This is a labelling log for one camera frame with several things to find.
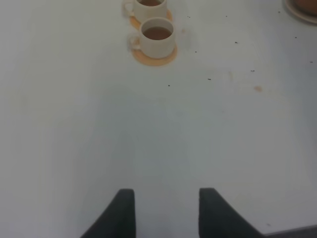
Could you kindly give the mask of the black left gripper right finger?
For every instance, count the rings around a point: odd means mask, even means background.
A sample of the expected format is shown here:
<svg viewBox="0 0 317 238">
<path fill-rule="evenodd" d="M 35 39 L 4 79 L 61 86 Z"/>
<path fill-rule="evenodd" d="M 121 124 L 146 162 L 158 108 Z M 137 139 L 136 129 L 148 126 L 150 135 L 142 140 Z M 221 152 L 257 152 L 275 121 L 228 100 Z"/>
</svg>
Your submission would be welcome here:
<svg viewBox="0 0 317 238">
<path fill-rule="evenodd" d="M 201 238 L 263 238 L 214 189 L 199 190 L 199 237 Z"/>
</svg>

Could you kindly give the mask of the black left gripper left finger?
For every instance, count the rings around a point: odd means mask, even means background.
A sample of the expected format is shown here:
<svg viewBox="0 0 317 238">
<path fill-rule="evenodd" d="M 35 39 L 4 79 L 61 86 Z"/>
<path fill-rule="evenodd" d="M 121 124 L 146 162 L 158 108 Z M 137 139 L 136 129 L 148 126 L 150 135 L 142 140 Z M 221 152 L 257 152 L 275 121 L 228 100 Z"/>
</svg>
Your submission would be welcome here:
<svg viewBox="0 0 317 238">
<path fill-rule="evenodd" d="M 82 235 L 83 238 L 135 238 L 135 194 L 121 189 L 98 219 Z"/>
</svg>

